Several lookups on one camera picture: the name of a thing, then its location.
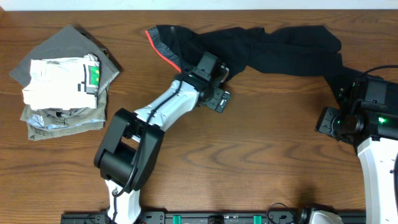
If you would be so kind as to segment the black leggings with red waistband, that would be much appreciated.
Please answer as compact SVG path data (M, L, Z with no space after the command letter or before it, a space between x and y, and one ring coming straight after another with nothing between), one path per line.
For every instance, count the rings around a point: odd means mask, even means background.
M324 26L234 27L198 34L186 27L161 25L146 31L155 52L176 70L199 63L204 52L229 68L229 79L251 67L261 73L323 77L339 99L360 72L343 65L341 41Z

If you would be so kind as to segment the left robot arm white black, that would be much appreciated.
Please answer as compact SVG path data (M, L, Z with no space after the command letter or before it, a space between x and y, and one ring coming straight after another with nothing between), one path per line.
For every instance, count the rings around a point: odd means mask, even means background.
M149 105L133 112L121 108L114 114L94 158L109 190L110 223L138 220L140 190L154 170L166 130L198 105L222 113L230 97L218 86L197 90L178 78Z

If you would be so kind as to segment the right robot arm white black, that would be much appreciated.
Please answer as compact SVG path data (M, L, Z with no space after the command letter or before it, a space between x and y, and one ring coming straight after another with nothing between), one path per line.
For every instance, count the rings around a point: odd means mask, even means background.
M325 107L315 131L354 147L363 172L366 223L397 223L397 117Z

